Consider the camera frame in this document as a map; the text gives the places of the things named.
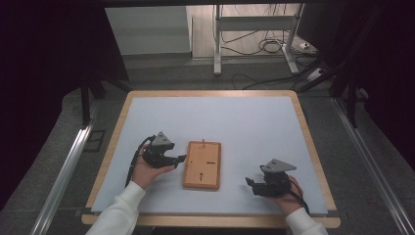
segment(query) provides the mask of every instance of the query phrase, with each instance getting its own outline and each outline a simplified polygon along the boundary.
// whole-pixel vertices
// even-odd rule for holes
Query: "wooden board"
[[[99,173],[97,175],[94,186],[91,190],[90,197],[88,198],[86,207],[90,210],[94,202],[97,199],[98,191],[100,190],[105,175],[107,174],[110,162],[115,153],[116,143],[119,139],[122,127],[125,123],[128,110],[132,104],[132,101],[136,97],[291,97],[294,108],[297,113],[297,117],[301,126],[302,134],[305,139],[305,143],[308,147],[311,161],[314,165],[315,172],[317,173],[323,196],[326,201],[327,209],[331,212],[331,215],[323,217],[314,216],[313,219],[321,222],[327,228],[337,228],[341,225],[341,219],[337,214],[336,204],[333,200],[333,196],[328,185],[323,167],[317,155],[317,151],[314,147],[311,134],[309,132],[307,123],[305,121],[304,114],[300,106],[300,101],[297,94],[290,90],[250,90],[250,91],[231,91],[231,90],[192,90],[192,91],[133,91],[130,92],[125,100],[122,111],[119,115],[119,119],[116,123],[116,127],[108,146],[106,155],[103,159]],[[98,217],[98,213],[87,212],[82,215],[82,222],[84,224],[92,224]],[[140,214],[137,224],[140,226],[202,226],[202,227],[255,227],[255,228],[284,228],[287,227],[284,216],[281,215],[188,215],[188,214]]]
[[[220,153],[220,143],[190,141],[183,186],[187,188],[219,189]]]

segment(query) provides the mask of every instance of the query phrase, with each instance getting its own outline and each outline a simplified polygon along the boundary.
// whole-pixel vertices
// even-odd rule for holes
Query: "black bracket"
[[[261,165],[260,170],[264,173],[264,183],[255,183],[252,179],[245,178],[249,186],[253,188],[255,195],[263,197],[280,197],[291,191],[291,182],[287,170],[296,169],[291,164],[278,160],[272,160],[266,165]]]

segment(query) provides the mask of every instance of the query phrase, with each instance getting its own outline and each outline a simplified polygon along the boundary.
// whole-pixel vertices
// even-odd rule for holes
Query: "black cable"
[[[281,83],[286,83],[286,82],[293,82],[293,86],[292,86],[292,90],[294,90],[295,88],[296,88],[296,85],[297,85],[297,83],[303,78],[303,76],[305,75],[305,74],[307,74],[308,72],[310,72],[313,68],[315,68],[317,65],[319,65],[320,64],[320,62],[321,62],[321,59],[317,59],[317,60],[315,60],[313,63],[311,63],[308,67],[306,67],[304,70],[302,70],[302,72],[301,73],[299,73],[299,74],[297,74],[297,75],[293,75],[293,76],[289,76],[289,77],[284,77],[284,78],[273,78],[273,79],[268,79],[268,80],[265,80],[265,81],[256,81],[255,83],[253,83],[253,84],[250,84],[250,85],[247,85],[247,86],[245,86],[245,87],[243,87],[242,88],[242,90],[247,90],[248,88],[250,88],[250,87],[253,87],[253,86],[256,86],[256,85],[259,85],[259,84],[263,84],[263,85],[268,85],[268,86],[273,86],[273,85],[277,85],[277,84],[281,84]],[[244,74],[240,74],[240,73],[238,73],[238,75],[242,75],[242,76],[245,76],[245,77],[247,77],[247,78],[249,78],[250,80],[252,80],[252,81],[254,81],[254,79],[253,78],[251,78],[251,77],[249,77],[249,76],[247,76],[247,75],[244,75]],[[232,76],[232,83],[233,83],[233,86],[234,86],[234,88],[236,87],[235,86],[235,84],[234,84],[234,76]]]
[[[290,180],[290,182],[292,183],[292,184],[294,184],[294,186],[296,186],[296,188],[297,188],[297,190],[299,190],[299,192],[300,192],[300,196],[302,197],[302,192],[301,192],[301,189],[299,188],[299,186],[297,185],[297,183],[295,183],[293,180],[291,180],[291,179],[289,179]]]
[[[309,210],[309,208],[308,208],[308,204],[305,202],[305,200],[302,198],[302,197],[300,197],[299,195],[297,195],[295,192],[293,192],[293,191],[290,191],[289,192],[289,194],[291,195],[291,196],[293,196],[298,202],[299,202],[299,204],[300,204],[300,206],[302,206],[303,208],[305,208],[305,211],[308,213],[308,214],[310,214],[310,210]]]
[[[153,135],[153,136],[147,137],[147,138],[146,138],[143,142],[141,142],[141,144],[138,146],[138,149],[137,149],[137,151],[136,151],[136,152],[135,152],[135,154],[134,154],[134,158],[132,158],[132,161],[131,161],[131,164],[130,164],[130,167],[129,167],[129,170],[128,170],[128,175],[127,175],[127,180],[126,180],[126,182],[125,182],[125,187],[128,185],[129,181],[131,180],[132,172],[134,171],[134,167],[135,167],[135,165],[137,164],[138,157],[142,156],[142,155],[140,155],[140,150],[143,148],[144,144],[145,144],[147,141],[150,141],[150,143],[151,143],[151,142],[153,142],[153,140],[154,140],[155,138],[156,138],[156,135]]]

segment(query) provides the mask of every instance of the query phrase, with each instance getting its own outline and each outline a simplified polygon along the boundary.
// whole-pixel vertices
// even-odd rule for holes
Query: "wooden tray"
[[[189,142],[183,177],[184,187],[219,189],[220,148],[218,142]]]

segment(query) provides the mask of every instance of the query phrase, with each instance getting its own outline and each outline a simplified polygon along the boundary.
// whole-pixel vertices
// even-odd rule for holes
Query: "wall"
[[[185,6],[106,9],[121,55],[190,52]]]

